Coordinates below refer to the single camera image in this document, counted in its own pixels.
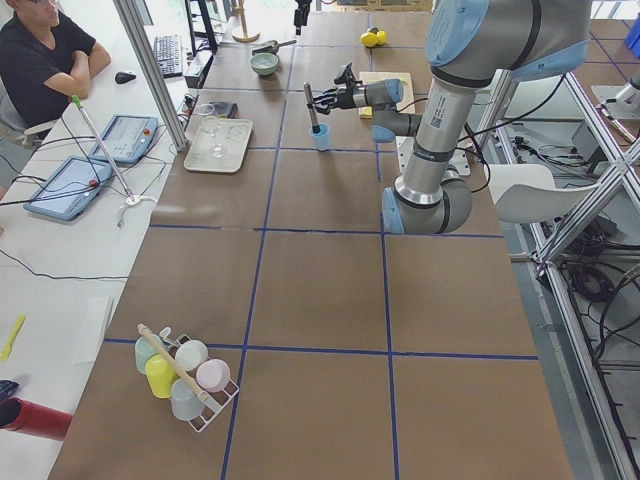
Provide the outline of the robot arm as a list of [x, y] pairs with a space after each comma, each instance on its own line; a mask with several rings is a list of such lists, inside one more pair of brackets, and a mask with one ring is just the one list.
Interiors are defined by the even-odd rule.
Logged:
[[472, 192], [450, 160], [477, 92], [499, 70], [516, 82], [569, 72], [586, 59], [588, 1], [441, 1], [426, 37], [432, 74], [421, 114], [397, 110], [403, 89], [396, 80], [365, 84], [344, 65], [334, 88], [310, 100], [322, 114], [372, 109], [377, 143], [410, 137], [404, 171], [382, 195], [386, 231], [440, 234], [461, 227], [472, 210]]

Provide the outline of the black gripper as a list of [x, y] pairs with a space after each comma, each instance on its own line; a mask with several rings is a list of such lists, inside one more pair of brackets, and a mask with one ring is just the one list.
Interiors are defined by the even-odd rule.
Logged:
[[306, 96], [308, 108], [319, 113], [330, 113], [334, 109], [349, 110], [366, 107], [365, 84], [356, 78], [352, 64], [342, 65], [334, 78], [335, 87], [325, 90], [319, 96]]
[[294, 11], [294, 24], [306, 25], [309, 15], [309, 0], [296, 0], [296, 9]]

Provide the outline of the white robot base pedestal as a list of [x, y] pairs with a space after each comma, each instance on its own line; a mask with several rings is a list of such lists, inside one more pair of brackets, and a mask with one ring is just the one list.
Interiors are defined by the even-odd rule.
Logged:
[[[395, 143], [397, 149], [399, 173], [403, 175], [413, 153], [414, 137], [396, 135]], [[448, 163], [456, 168], [458, 174], [461, 177], [467, 177], [471, 174], [470, 163], [467, 159], [467, 153], [464, 150], [454, 149], [447, 150], [445, 152], [431, 151], [431, 154], [433, 154], [437, 159], [440, 160], [447, 156]]]

